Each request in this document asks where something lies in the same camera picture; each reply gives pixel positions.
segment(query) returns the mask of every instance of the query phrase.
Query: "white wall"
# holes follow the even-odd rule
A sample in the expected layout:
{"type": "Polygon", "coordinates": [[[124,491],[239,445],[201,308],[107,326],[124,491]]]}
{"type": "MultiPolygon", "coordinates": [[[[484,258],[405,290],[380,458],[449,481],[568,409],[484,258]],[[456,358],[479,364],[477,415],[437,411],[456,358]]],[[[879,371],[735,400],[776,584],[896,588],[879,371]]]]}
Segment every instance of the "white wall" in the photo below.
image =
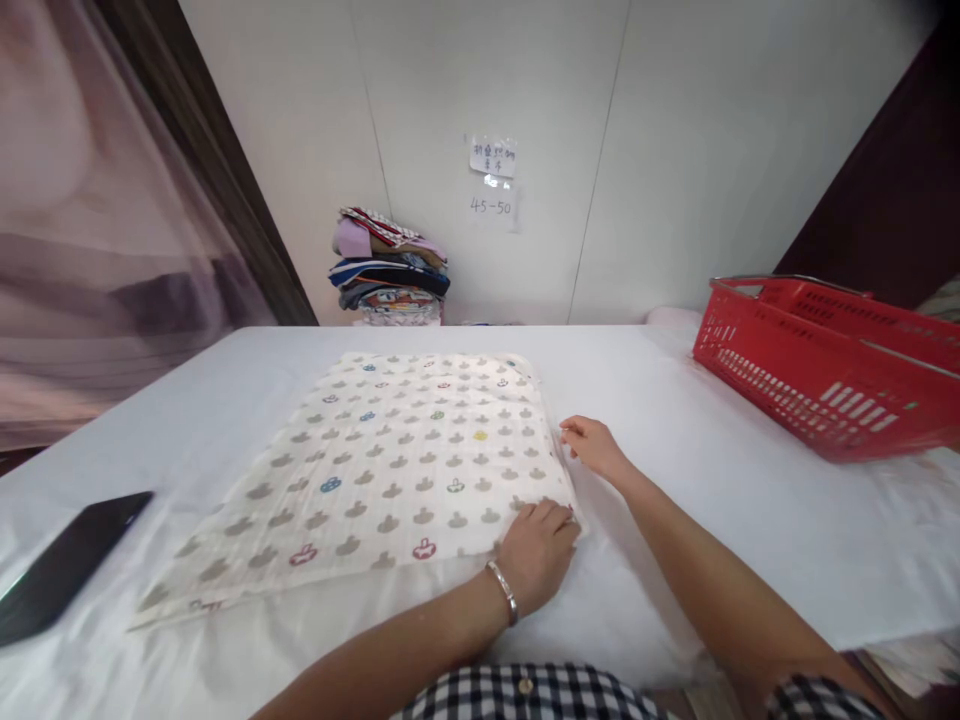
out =
{"type": "Polygon", "coordinates": [[[928,31],[895,0],[180,2],[325,324],[345,203],[446,247],[452,322],[700,307],[773,268],[928,31]],[[475,131],[520,143],[521,234],[465,221],[475,131]]]}
{"type": "Polygon", "coordinates": [[[927,32],[876,0],[635,2],[570,321],[769,273],[927,32]]]}

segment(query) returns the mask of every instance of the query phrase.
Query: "cartoon print pattern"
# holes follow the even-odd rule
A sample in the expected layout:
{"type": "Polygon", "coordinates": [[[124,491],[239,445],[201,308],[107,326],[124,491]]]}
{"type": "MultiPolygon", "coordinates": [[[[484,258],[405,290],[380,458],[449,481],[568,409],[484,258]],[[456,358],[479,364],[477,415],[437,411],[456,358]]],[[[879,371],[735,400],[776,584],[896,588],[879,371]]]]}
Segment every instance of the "cartoon print pattern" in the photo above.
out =
{"type": "Polygon", "coordinates": [[[526,502],[575,505],[554,449],[524,361],[346,355],[180,544],[134,624],[489,552],[526,502]]]}

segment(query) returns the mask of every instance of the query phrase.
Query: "smartphone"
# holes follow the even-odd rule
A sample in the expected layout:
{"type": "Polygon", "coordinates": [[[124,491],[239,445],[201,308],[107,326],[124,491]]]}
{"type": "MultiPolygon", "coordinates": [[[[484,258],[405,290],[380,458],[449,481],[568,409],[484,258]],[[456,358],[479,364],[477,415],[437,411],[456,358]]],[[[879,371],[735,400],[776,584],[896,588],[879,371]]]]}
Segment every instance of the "smartphone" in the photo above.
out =
{"type": "Polygon", "coordinates": [[[152,498],[143,492],[85,507],[0,596],[0,647],[53,625],[152,498]]]}

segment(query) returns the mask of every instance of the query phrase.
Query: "plaid clothing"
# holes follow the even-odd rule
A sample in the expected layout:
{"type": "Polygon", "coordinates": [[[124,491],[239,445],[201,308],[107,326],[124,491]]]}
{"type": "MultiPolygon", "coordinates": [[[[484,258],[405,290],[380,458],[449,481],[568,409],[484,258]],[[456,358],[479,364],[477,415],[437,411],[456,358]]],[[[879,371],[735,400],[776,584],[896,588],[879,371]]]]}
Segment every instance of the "plaid clothing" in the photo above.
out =
{"type": "MultiPolygon", "coordinates": [[[[481,665],[442,676],[395,717],[401,720],[547,720],[673,715],[589,665],[481,665]]],[[[827,678],[794,675],[767,703],[769,720],[883,720],[870,703],[827,678]]]]}
{"type": "Polygon", "coordinates": [[[865,699],[830,678],[794,675],[767,700],[769,720],[883,720],[865,699]]]}

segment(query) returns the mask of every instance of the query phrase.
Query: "stack of folded clothes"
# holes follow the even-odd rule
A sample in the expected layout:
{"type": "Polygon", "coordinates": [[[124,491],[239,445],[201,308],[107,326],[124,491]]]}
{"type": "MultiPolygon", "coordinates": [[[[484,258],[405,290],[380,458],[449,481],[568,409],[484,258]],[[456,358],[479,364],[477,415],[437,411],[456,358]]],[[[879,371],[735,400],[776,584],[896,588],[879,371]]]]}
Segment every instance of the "stack of folded clothes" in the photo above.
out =
{"type": "Polygon", "coordinates": [[[360,207],[340,209],[330,269],[340,307],[368,325],[439,325],[450,287],[447,256],[419,233],[360,207]]]}

